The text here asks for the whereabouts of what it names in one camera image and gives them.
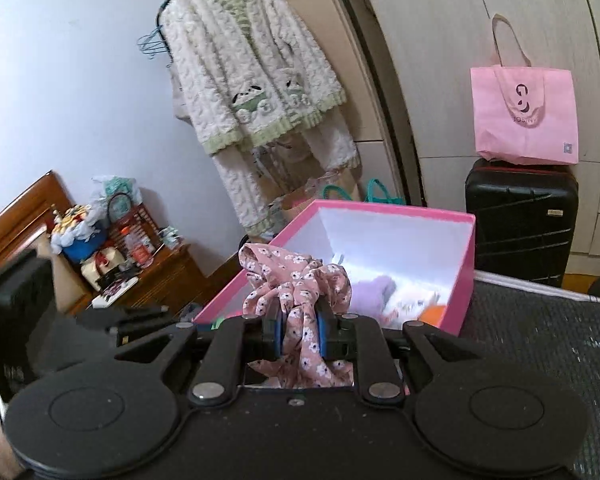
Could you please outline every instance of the screw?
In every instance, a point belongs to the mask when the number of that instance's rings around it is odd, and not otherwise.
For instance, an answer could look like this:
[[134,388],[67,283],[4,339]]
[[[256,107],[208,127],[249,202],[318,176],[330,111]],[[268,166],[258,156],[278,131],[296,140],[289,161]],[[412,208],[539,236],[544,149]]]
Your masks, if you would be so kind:
[[218,383],[200,383],[196,384],[192,391],[199,399],[217,399],[224,394],[224,386]]
[[369,393],[376,399],[393,399],[400,395],[400,387],[393,383],[374,383],[369,387]]

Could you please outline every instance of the pink box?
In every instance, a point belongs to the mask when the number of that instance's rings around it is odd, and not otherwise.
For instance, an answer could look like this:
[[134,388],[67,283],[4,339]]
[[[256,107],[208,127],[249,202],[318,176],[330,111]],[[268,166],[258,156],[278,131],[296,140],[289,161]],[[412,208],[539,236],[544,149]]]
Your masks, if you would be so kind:
[[[427,283],[446,309],[439,328],[457,335],[474,290],[475,217],[471,214],[344,200],[315,200],[271,245],[330,263],[337,254],[352,282],[381,274]],[[243,270],[200,312],[212,323],[238,316],[252,291]]]

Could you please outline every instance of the purple plush item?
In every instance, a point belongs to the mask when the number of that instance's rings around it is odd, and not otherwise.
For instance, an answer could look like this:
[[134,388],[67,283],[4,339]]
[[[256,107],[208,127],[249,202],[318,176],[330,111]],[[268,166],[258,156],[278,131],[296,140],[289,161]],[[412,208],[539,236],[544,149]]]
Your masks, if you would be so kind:
[[394,280],[388,276],[378,276],[372,282],[353,283],[348,312],[379,319],[394,290]]

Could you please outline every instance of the pink floral fabric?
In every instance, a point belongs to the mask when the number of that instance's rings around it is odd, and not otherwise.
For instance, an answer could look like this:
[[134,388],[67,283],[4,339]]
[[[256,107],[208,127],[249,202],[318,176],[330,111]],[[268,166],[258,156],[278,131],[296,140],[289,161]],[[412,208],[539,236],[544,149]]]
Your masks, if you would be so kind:
[[286,314],[282,357],[275,362],[256,361],[251,367],[277,377],[283,388],[351,386],[351,363],[327,363],[320,356],[314,309],[324,295],[336,314],[347,311],[351,286],[344,268],[265,244],[245,244],[238,257],[255,289],[244,300],[243,313],[262,315],[274,298],[280,298]]

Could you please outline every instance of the round pad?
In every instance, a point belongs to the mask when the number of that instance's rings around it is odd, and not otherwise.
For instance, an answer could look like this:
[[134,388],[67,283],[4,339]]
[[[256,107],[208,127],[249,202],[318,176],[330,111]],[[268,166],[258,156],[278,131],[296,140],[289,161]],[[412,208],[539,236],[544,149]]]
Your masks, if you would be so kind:
[[178,420],[173,393],[151,365],[76,365],[13,398],[6,437],[27,466],[69,480],[110,478],[157,449]]
[[542,474],[569,463],[587,412],[568,388],[515,365],[449,363],[418,396],[415,421],[439,452],[478,473]]

